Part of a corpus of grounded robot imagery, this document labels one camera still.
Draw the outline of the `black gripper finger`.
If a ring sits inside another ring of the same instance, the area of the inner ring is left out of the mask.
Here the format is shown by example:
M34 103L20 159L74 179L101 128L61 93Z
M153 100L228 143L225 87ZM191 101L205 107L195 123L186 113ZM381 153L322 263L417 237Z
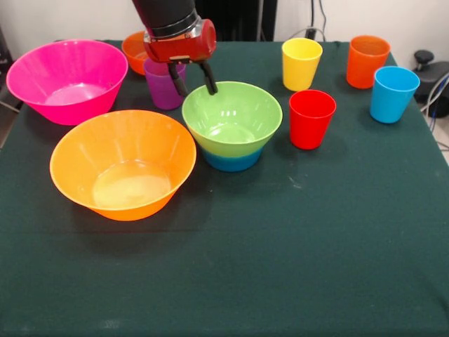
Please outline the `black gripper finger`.
M215 95L218 92L217 85L215 83L215 79L213 76L212 69L210 68L210 65L206 60L202 60L198 62L199 67L203 71L204 74L204 81L206 88L208 89L208 92L210 95Z
M178 64L168 63L167 66L168 66L168 73L173 81L173 84L176 88L178 95L182 97L187 97L188 90L187 87L185 86L184 79L179 75L177 68Z

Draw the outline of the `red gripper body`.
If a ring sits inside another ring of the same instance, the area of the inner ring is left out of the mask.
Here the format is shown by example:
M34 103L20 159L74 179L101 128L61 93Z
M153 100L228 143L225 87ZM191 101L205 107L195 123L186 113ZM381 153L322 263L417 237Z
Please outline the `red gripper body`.
M155 62L203 61L216 49L215 26L209 19L200 19L191 30L169 39L156 39L145 31L143 46Z

